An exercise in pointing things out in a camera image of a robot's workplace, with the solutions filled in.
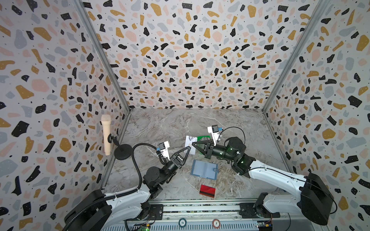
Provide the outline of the blue card holder wallet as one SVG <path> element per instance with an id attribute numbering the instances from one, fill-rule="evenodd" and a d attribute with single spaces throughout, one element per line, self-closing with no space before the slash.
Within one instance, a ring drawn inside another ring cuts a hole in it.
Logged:
<path id="1" fill-rule="evenodd" d="M 191 175 L 209 179 L 217 180 L 219 173 L 218 165 L 214 163 L 194 160 L 191 169 Z"/>

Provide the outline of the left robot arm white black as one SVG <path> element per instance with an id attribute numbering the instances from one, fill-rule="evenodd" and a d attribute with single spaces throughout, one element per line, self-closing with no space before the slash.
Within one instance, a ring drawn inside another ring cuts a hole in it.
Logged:
<path id="1" fill-rule="evenodd" d="M 145 219 L 150 212 L 149 200 L 156 198 L 187 161 L 189 146 L 175 152 L 162 168 L 150 167 L 139 177 L 139 185 L 118 193 L 92 191 L 64 218 L 65 231 L 100 231 L 121 221 Z"/>

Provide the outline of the red card black stripe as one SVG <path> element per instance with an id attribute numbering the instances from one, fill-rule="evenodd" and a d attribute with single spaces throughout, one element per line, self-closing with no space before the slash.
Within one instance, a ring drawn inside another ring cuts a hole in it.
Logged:
<path id="1" fill-rule="evenodd" d="M 215 191 L 216 189 L 214 187 L 210 187 L 210 186 L 206 186 L 202 184 L 199 190 L 199 194 L 214 198 Z"/>

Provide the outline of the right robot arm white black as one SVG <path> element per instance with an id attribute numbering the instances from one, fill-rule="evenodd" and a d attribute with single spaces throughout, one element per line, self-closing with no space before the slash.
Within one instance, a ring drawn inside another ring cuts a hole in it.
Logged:
<path id="1" fill-rule="evenodd" d="M 246 145 L 238 137 L 230 138 L 226 146 L 211 140 L 193 142 L 192 146 L 207 159 L 216 157 L 230 162 L 232 169 L 241 176 L 286 191 L 286 194 L 261 193 L 253 205 L 255 215 L 272 218 L 279 213 L 295 213 L 318 225 L 328 224 L 335 201 L 318 175 L 304 176 L 269 166 L 247 155 Z"/>

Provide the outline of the green plastic card tray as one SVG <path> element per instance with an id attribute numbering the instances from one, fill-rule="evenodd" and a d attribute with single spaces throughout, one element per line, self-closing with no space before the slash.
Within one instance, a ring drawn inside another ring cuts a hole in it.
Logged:
<path id="1" fill-rule="evenodd" d="M 210 140 L 211 137 L 209 135 L 198 136 L 198 141 Z"/>

